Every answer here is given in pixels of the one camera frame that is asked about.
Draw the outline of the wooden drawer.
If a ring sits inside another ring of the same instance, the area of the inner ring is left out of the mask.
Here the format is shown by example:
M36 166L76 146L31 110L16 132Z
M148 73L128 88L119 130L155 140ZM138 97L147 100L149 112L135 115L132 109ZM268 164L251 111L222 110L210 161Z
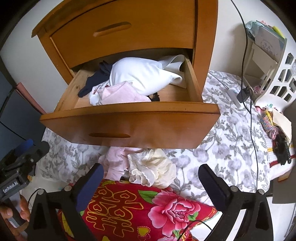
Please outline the wooden drawer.
M52 113L41 123L72 143L139 148L194 149L220 117L217 104L204 103L189 60L182 69L187 88L169 85L158 102L92 106L78 91L98 68L83 64Z

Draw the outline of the pink cloth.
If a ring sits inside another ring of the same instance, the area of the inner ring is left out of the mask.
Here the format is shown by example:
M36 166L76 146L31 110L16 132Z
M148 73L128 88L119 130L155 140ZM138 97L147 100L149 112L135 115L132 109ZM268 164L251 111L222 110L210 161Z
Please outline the pink cloth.
M122 82L109 87L111 91L111 104L116 103L132 103L132 102L151 102L151 100L144 95L139 94L131 84Z

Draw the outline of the navy blue sock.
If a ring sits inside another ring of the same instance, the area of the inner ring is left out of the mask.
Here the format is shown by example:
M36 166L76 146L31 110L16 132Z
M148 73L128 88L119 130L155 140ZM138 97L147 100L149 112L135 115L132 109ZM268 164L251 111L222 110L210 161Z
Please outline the navy blue sock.
M106 61L99 63L99 69L90 77L87 78L85 86L78 92L78 97L86 96L94 86L102 84L109 80L112 70L112 64Z

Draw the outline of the dark glass cabinet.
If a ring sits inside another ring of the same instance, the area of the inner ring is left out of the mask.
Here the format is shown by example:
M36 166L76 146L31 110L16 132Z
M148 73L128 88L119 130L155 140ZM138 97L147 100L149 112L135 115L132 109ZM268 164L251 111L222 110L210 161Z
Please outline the dark glass cabinet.
M1 158L24 141L40 144L45 126L41 114L18 91L16 83L1 61Z

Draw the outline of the cream lace cloth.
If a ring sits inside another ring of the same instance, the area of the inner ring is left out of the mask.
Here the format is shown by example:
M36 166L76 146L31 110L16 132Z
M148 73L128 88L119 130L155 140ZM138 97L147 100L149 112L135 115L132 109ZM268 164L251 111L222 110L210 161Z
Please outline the cream lace cloth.
M177 176L176 165L162 149L150 149L127 156L129 182L165 189Z

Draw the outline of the books on rack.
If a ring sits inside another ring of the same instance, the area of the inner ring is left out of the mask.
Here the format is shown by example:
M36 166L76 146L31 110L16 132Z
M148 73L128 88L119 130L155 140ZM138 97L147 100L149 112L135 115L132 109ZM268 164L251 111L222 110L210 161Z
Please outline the books on rack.
M284 52L285 38L273 28L259 21L246 23L249 37L273 60L279 62Z

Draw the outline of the black power adapter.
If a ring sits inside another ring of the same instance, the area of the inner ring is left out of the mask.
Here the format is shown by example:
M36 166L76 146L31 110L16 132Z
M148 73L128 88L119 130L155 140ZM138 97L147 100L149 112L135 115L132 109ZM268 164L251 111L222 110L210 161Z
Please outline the black power adapter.
M252 93L251 89L249 87L242 88L240 92L237 94L237 100L239 103L243 103L247 101L247 99L250 97L250 94Z

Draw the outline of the wooden nightstand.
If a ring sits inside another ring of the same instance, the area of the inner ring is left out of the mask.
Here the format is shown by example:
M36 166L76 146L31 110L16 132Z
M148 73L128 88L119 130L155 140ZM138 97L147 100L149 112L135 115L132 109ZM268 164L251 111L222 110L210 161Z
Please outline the wooden nightstand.
M121 52L191 49L201 94L214 48L218 2L62 1L32 30L65 82L72 69Z

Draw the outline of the white printed t-shirt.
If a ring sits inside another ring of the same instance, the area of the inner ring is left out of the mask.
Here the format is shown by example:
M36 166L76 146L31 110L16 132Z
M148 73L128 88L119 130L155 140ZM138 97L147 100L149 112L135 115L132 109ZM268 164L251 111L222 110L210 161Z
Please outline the white printed t-shirt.
M90 104L92 106L111 104L109 87L109 81L94 86L89 94Z

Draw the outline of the pile of small trinkets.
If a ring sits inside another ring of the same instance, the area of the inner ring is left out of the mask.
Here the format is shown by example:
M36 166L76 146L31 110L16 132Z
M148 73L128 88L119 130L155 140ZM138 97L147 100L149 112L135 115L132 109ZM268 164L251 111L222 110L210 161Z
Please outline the pile of small trinkets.
M255 108L259 113L259 120L263 130L271 139L276 161L281 165L291 164L292 159L295 158L295 154L292 155L292 141L286 136L281 126L273 120L273 114L276 109L261 108L259 106Z

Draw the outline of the white plastic bag cloth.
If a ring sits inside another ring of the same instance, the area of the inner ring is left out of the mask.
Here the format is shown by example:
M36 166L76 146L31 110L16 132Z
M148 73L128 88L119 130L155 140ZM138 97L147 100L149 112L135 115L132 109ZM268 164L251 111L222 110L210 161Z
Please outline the white plastic bag cloth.
M109 84L114 86L126 81L145 96L156 93L169 84L185 89L185 74L180 70L184 61L184 55L164 56L158 61L125 57L112 65Z

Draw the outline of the red floral quilt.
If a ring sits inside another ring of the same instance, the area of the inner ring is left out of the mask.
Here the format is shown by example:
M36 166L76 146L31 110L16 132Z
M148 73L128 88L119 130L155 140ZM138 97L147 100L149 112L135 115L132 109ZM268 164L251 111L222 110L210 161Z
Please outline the red floral quilt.
M191 229L213 218L213 206L172 188L103 179L79 212L97 240L194 240Z

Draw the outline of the white lattice rack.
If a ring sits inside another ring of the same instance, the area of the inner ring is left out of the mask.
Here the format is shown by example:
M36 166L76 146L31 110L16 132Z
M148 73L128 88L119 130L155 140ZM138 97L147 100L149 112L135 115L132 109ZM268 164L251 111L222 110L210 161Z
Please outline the white lattice rack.
M255 43L243 69L243 82L253 94L256 106L284 111L295 101L295 52L284 45L279 61L275 61Z

